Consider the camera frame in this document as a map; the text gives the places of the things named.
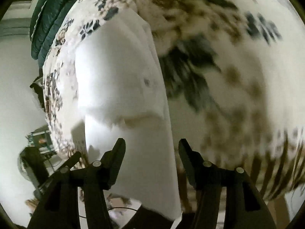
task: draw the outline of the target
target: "bed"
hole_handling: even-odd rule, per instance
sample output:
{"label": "bed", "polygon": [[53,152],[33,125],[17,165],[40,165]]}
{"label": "bed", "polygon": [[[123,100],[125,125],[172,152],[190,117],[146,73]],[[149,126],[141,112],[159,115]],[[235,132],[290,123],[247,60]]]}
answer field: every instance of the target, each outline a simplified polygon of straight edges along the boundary
{"label": "bed", "polygon": [[304,183],[304,24],[289,0],[77,0],[43,65],[59,156],[80,151],[78,168],[92,161],[75,55],[127,9],[150,26],[185,210],[196,209],[196,194],[183,179],[181,138],[221,168],[243,167],[266,201]]}

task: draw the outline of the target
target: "floral comforter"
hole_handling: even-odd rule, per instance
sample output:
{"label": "floral comforter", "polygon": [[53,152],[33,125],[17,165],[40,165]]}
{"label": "floral comforter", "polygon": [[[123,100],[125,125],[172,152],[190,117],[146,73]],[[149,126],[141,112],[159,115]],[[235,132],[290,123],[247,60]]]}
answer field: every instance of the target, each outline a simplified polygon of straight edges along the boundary
{"label": "floral comforter", "polygon": [[[304,183],[304,25],[288,0],[78,0],[43,67],[46,120],[62,158],[80,151],[86,165],[75,49],[127,7],[150,24],[174,145],[187,138],[217,166],[242,166],[266,200]],[[187,197],[184,207],[194,207],[191,187]]]}

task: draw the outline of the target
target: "cable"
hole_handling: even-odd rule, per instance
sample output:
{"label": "cable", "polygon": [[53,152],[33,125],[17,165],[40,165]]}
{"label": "cable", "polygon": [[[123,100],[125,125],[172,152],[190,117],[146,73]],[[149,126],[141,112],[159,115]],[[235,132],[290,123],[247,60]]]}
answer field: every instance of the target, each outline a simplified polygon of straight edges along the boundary
{"label": "cable", "polygon": [[58,166],[59,164],[61,164],[61,163],[62,163],[62,161],[63,161],[63,160],[61,160],[61,161],[60,161],[58,164],[56,164],[56,165],[54,165],[54,166],[53,166],[53,165],[48,166],[47,168],[52,168],[52,167],[54,168],[54,167]]}
{"label": "cable", "polygon": [[126,207],[114,207],[114,208],[108,209],[108,211],[109,211],[109,210],[112,210],[112,209],[115,209],[115,208],[124,208],[124,209],[133,210],[133,211],[138,211],[138,210],[136,210],[136,209],[133,209],[133,208],[126,208]]}
{"label": "cable", "polygon": [[[305,184],[303,184],[302,186],[300,185],[299,188],[301,189],[301,193],[300,193],[300,196],[299,196],[299,197],[301,197],[301,196],[303,195],[304,191],[305,191]],[[290,197],[290,207],[291,207],[291,212],[292,212],[293,216],[295,216],[295,215],[297,214],[297,213],[293,210],[293,206],[292,206],[292,198],[293,198],[293,196],[294,196],[294,192],[295,192],[295,191],[296,191],[296,189],[294,189],[294,191],[293,191],[293,193],[292,193],[292,195],[291,195],[291,197]]]}
{"label": "cable", "polygon": [[115,208],[124,208],[124,209],[129,209],[129,210],[133,210],[133,211],[138,211],[138,210],[136,210],[136,209],[133,209],[133,208],[126,208],[126,207],[114,207],[114,208],[110,208],[110,209],[108,209],[108,211],[110,211],[110,210],[112,210],[112,209],[115,209]]}

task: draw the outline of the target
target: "white pillowcase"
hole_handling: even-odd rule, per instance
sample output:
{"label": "white pillowcase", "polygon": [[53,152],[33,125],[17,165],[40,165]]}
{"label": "white pillowcase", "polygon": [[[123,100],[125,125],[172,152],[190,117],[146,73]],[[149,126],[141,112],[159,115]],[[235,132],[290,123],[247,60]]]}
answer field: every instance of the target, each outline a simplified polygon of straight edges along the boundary
{"label": "white pillowcase", "polygon": [[164,81],[150,27],[126,9],[75,51],[78,107],[113,125],[164,119]]}

